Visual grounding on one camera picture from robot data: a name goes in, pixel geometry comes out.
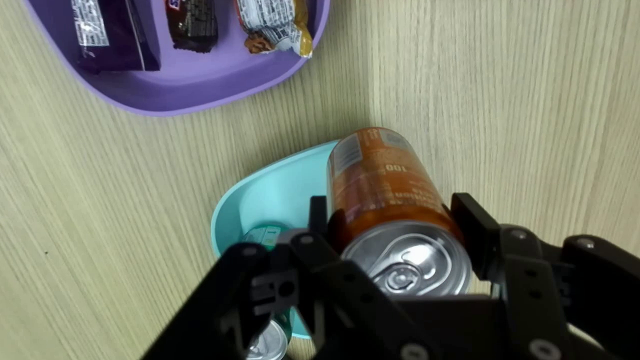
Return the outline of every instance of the light wood grain table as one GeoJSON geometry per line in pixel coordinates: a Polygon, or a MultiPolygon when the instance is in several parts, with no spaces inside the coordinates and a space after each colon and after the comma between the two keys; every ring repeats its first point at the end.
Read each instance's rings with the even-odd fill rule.
{"type": "Polygon", "coordinates": [[[90,94],[22,1],[0,23],[0,357],[137,357],[214,264],[224,189],[367,124],[444,195],[640,254],[638,0],[333,0],[290,82],[180,117],[90,94]]]}

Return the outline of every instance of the snack package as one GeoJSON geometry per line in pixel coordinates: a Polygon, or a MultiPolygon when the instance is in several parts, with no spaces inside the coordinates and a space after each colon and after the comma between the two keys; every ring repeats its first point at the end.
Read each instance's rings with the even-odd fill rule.
{"type": "Polygon", "coordinates": [[[235,0],[235,8],[247,32],[244,43],[250,54],[291,47],[302,57],[312,56],[306,0],[235,0]]]}
{"type": "Polygon", "coordinates": [[[176,47],[210,52],[217,39],[214,0],[166,0],[166,19],[176,47]]]}
{"type": "Polygon", "coordinates": [[[155,52],[147,41],[154,29],[150,9],[146,26],[133,0],[65,0],[72,18],[73,47],[70,61],[79,69],[159,69],[155,52]]]}

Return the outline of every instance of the aluminum can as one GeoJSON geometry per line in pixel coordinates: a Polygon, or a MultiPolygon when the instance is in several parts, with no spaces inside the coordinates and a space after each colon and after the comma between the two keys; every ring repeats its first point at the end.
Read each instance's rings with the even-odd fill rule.
{"type": "Polygon", "coordinates": [[[263,331],[250,344],[245,360],[281,360],[287,351],[290,335],[272,319],[263,331]]]}
{"type": "Polygon", "coordinates": [[[327,237],[393,298],[466,290],[469,259],[456,221],[403,136],[363,127],[327,161],[327,237]]]}

